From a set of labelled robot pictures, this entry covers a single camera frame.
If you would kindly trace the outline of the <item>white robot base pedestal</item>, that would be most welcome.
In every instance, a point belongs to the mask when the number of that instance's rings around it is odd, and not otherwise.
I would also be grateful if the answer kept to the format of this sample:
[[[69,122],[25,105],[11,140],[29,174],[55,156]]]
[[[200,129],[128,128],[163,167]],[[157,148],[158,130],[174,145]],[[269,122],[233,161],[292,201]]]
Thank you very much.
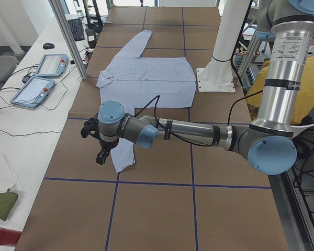
[[[250,0],[226,1],[211,61],[205,68],[196,69],[199,92],[236,91],[231,62],[251,4]]]

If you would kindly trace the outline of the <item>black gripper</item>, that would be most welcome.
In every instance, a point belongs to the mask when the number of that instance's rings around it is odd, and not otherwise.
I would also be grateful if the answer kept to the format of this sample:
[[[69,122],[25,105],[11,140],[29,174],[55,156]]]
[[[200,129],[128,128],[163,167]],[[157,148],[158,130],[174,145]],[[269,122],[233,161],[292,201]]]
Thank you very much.
[[[114,149],[118,145],[118,140],[107,142],[104,140],[99,141],[101,146],[101,151],[96,155],[96,163],[104,165],[106,159],[109,156],[110,150]]]

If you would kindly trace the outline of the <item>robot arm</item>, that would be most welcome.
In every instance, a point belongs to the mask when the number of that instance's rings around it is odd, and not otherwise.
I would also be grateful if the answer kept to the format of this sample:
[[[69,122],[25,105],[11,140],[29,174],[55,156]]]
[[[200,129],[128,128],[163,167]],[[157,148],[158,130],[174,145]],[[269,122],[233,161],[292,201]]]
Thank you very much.
[[[301,75],[305,69],[309,40],[314,35],[314,1],[264,1],[260,5],[257,32],[262,40],[274,41],[268,75],[257,118],[248,127],[213,125],[132,115],[130,108],[146,108],[161,99],[166,89],[167,105],[180,104],[180,90],[204,81],[212,91],[223,91],[219,84],[227,68],[225,55],[231,44],[222,48],[219,32],[210,63],[198,75],[185,58],[144,58],[142,52],[152,36],[144,30],[133,37],[101,71],[97,87],[102,104],[97,114],[96,137],[101,145],[98,164],[117,155],[116,170],[122,171],[133,160],[132,146],[151,148],[158,134],[165,140],[176,137],[184,142],[223,147],[242,155],[255,169],[281,174],[296,160],[290,125]]]

